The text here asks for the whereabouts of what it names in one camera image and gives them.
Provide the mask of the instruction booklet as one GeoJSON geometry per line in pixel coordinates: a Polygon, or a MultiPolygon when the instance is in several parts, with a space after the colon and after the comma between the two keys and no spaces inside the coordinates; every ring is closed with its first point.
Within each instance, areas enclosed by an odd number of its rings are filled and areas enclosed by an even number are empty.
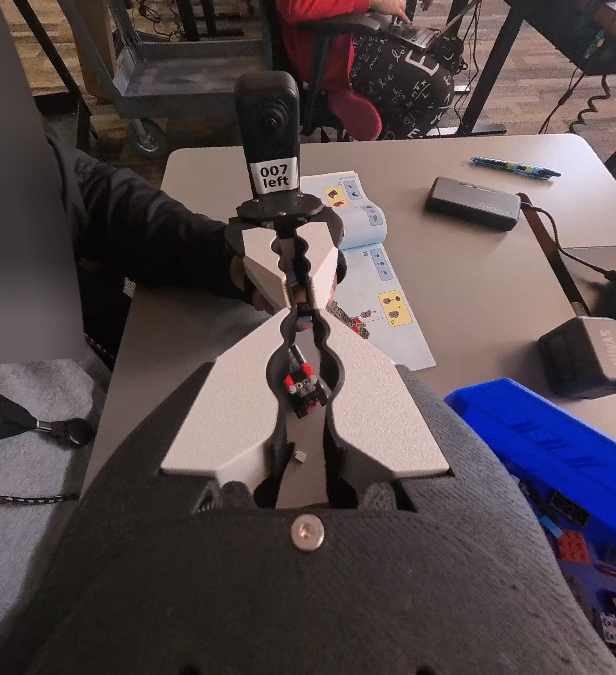
{"type": "Polygon", "coordinates": [[[304,176],[304,192],[331,207],[344,226],[346,277],[329,311],[395,363],[413,371],[436,361],[384,248],[387,220],[355,172],[304,176]]]}

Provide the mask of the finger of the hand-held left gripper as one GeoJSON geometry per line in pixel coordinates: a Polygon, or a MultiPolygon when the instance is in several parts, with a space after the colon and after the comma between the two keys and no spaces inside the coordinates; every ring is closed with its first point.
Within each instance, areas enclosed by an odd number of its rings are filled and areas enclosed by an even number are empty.
{"type": "Polygon", "coordinates": [[[251,227],[242,231],[242,238],[245,281],[250,286],[256,286],[276,312],[291,309],[290,283],[276,232],[264,227],[251,227]]]}
{"type": "Polygon", "coordinates": [[[338,249],[326,222],[312,222],[296,229],[300,267],[296,277],[305,288],[312,310],[326,309],[336,287],[338,249]]]}

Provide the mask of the blue patterned pen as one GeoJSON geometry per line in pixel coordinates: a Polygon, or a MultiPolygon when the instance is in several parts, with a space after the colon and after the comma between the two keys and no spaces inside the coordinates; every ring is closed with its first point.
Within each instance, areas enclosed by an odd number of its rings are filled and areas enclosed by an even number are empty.
{"type": "Polygon", "coordinates": [[[498,172],[511,173],[513,175],[519,175],[531,180],[538,181],[549,181],[552,178],[559,178],[562,175],[562,173],[556,172],[547,167],[507,161],[504,159],[488,158],[484,156],[473,156],[470,158],[470,163],[478,167],[487,168],[498,172]]]}

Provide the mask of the black equipment box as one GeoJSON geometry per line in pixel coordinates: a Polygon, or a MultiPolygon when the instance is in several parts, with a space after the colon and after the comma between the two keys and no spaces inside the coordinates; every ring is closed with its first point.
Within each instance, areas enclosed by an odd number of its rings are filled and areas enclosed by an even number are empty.
{"type": "Polygon", "coordinates": [[[585,74],[616,74],[616,1],[506,4],[585,74]]]}

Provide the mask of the black smartphone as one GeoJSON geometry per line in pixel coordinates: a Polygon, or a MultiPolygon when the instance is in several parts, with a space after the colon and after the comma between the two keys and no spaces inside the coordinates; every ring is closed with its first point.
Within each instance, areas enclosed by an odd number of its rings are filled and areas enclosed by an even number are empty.
{"type": "MultiPolygon", "coordinates": [[[[570,248],[568,251],[572,256],[581,259],[582,261],[594,266],[598,266],[608,271],[616,271],[616,246],[591,246],[570,248]]],[[[596,270],[591,269],[587,265],[583,265],[576,260],[569,258],[565,254],[560,254],[560,258],[564,263],[569,274],[586,282],[604,283],[605,277],[596,270]]]]}

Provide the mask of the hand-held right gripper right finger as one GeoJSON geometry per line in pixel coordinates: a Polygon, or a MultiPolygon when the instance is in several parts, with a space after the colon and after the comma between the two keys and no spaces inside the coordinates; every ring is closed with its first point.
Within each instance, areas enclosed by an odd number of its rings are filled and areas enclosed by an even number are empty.
{"type": "Polygon", "coordinates": [[[333,508],[355,508],[375,483],[447,477],[450,465],[400,369],[326,310],[313,315],[320,377],[329,389],[323,432],[333,508]]]}

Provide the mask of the black laptop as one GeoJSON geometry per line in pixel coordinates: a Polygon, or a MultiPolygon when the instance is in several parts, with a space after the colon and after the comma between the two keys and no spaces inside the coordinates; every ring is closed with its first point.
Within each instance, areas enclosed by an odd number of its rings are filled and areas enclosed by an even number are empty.
{"type": "Polygon", "coordinates": [[[391,40],[410,49],[426,51],[442,34],[440,29],[416,26],[396,16],[372,11],[368,11],[366,15],[379,23],[377,38],[391,40]]]}

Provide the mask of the person's grey sweatshirt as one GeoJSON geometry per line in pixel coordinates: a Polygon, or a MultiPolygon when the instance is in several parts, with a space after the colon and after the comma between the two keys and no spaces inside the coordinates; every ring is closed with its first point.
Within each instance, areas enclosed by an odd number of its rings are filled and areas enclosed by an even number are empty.
{"type": "MultiPolygon", "coordinates": [[[[81,418],[94,435],[111,373],[93,352],[82,359],[0,365],[0,394],[44,423],[81,418]]],[[[31,429],[0,439],[0,635],[40,583],[77,499],[33,503],[80,494],[93,440],[74,448],[31,429]]]]}

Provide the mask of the person's left hand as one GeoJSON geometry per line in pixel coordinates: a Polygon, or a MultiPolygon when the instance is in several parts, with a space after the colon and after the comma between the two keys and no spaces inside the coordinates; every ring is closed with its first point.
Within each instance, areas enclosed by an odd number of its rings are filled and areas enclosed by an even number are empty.
{"type": "MultiPolygon", "coordinates": [[[[265,312],[270,316],[276,313],[267,298],[256,286],[245,286],[246,271],[242,258],[237,255],[232,258],[229,267],[229,274],[233,284],[237,287],[237,289],[250,296],[251,304],[255,310],[265,312]]],[[[290,287],[289,295],[291,299],[296,301],[296,303],[305,302],[307,300],[306,289],[297,283],[290,287]]]]}

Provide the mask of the black office chair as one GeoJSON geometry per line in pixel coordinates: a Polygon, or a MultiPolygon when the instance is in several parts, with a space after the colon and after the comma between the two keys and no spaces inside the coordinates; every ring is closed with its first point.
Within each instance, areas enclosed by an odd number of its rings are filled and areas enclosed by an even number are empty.
{"type": "Polygon", "coordinates": [[[337,131],[337,140],[375,140],[380,114],[351,84],[354,37],[373,37],[379,23],[368,1],[261,1],[272,70],[289,73],[299,89],[304,136],[337,131]]]}

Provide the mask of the partly built toy brick model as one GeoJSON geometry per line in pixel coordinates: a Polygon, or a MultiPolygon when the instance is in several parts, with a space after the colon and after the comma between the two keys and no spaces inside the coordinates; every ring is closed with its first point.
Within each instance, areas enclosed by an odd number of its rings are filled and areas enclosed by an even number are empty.
{"type": "Polygon", "coordinates": [[[284,386],[296,417],[306,418],[312,410],[327,406],[326,388],[296,344],[288,348],[288,364],[284,386]]]}

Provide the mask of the person's black jacket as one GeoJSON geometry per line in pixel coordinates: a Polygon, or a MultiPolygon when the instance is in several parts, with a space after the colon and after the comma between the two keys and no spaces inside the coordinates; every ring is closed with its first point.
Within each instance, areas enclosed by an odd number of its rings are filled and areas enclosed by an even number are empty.
{"type": "Polygon", "coordinates": [[[76,262],[76,274],[86,342],[112,371],[127,324],[133,281],[127,272],[108,261],[84,253],[76,262]]]}

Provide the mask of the pile of toy bricks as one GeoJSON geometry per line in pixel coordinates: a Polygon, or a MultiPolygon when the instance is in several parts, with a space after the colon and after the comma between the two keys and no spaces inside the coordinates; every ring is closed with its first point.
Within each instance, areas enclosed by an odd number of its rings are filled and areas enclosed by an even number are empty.
{"type": "Polygon", "coordinates": [[[557,490],[515,477],[571,595],[616,657],[616,530],[557,490]]]}

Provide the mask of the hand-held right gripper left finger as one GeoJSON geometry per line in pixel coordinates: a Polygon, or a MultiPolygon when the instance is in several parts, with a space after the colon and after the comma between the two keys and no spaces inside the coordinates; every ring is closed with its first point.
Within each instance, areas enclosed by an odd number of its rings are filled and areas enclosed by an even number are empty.
{"type": "Polygon", "coordinates": [[[164,473],[244,483],[258,506],[276,506],[291,456],[284,379],[295,332],[296,308],[283,308],[215,359],[164,473]]]}

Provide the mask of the blue plastic bin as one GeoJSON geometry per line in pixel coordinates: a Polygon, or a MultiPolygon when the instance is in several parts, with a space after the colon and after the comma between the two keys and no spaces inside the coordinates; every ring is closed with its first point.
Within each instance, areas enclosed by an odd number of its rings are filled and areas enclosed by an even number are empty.
{"type": "Polygon", "coordinates": [[[557,490],[616,530],[613,438],[511,379],[464,387],[444,401],[514,481],[530,479],[540,490],[557,490]]]}

